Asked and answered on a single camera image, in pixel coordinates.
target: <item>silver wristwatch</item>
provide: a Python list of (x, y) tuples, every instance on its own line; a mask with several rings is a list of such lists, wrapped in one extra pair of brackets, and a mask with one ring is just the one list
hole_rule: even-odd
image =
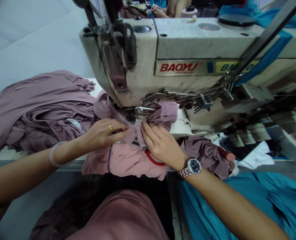
[(198, 173), (201, 173), (201, 164), (195, 158), (190, 158), (188, 161), (188, 166), (183, 170), (178, 171), (178, 174), (181, 177), (186, 177), (191, 174), (198, 174)]

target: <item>pink clothing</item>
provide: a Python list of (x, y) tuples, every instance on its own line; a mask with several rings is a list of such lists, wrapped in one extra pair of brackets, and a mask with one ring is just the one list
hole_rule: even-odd
[(86, 226), (68, 240), (169, 239), (151, 200), (143, 193), (123, 190), (109, 195)]
[(218, 147), (204, 137), (188, 137), (180, 148), (189, 156), (196, 158), (202, 168), (224, 180), (231, 174), (229, 161), (220, 155)]
[[(102, 90), (93, 105), (93, 112), (101, 119), (117, 119), (118, 121), (124, 123), (126, 128), (131, 129), (131, 132), (126, 137), (124, 137), (123, 140), (126, 143), (131, 144), (134, 139), (138, 137), (138, 143), (140, 146), (145, 147), (146, 144), (143, 140), (140, 129), (143, 120), (139, 120), (134, 125), (132, 125), (125, 119), (125, 116), (116, 110), (114, 104), (115, 103), (109, 98), (108, 94)], [(155, 104), (154, 108), (157, 110), (146, 121), (163, 125), (168, 131), (170, 131), (171, 124), (177, 120), (177, 103), (160, 102), (159, 104)]]
[(153, 164), (140, 147), (120, 143), (89, 153), (82, 166), (82, 174), (105, 174), (110, 172), (119, 177), (129, 175), (141, 177), (141, 175), (146, 175), (162, 181), (169, 168), (169, 166), (160, 167)]
[(87, 94), (93, 89), (93, 82), (65, 70), (5, 88), (0, 93), (0, 151), (8, 145), (32, 154), (83, 135), (97, 121), (95, 98)]

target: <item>metal watch strap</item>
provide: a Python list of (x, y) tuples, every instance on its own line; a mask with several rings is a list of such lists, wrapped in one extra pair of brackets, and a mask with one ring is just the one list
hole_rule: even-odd
[(186, 177), (192, 174), (192, 172), (188, 169), (188, 167), (184, 168), (183, 170), (178, 171), (178, 174), (181, 177)]

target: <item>bracelet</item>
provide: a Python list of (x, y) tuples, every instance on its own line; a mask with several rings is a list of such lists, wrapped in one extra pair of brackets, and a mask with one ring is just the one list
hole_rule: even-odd
[(73, 160), (72, 160), (71, 162), (68, 162), (67, 164), (62, 165), (62, 164), (58, 164), (58, 163), (54, 160), (54, 156), (53, 156), (53, 154), (54, 154), (55, 149), (57, 148), (57, 146), (59, 146), (59, 145), (65, 143), (65, 142), (67, 142), (67, 141), (58, 142), (57, 144), (55, 144), (55, 145), (51, 148), (51, 151), (50, 151), (50, 153), (49, 153), (49, 160), (50, 160), (50, 163), (51, 163), (53, 166), (57, 167), (57, 168), (61, 168), (61, 167), (69, 166), (69, 165), (73, 162)]

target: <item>scissors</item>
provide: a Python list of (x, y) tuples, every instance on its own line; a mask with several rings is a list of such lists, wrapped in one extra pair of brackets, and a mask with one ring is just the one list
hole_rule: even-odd
[[(133, 144), (133, 145), (136, 145), (136, 146), (138, 146), (138, 147), (140, 147), (139, 143), (136, 142), (136, 141), (133, 141), (132, 144)], [(167, 165), (167, 164), (165, 164), (165, 163), (158, 163), (158, 162), (156, 162), (156, 161), (150, 156), (151, 152), (149, 151), (149, 149), (148, 149), (147, 147), (143, 147), (142, 149), (144, 150), (145, 155), (149, 158), (150, 161), (152, 161), (153, 164), (155, 164), (155, 165), (157, 165), (157, 166), (160, 166), (160, 167), (164, 167), (164, 166)]]

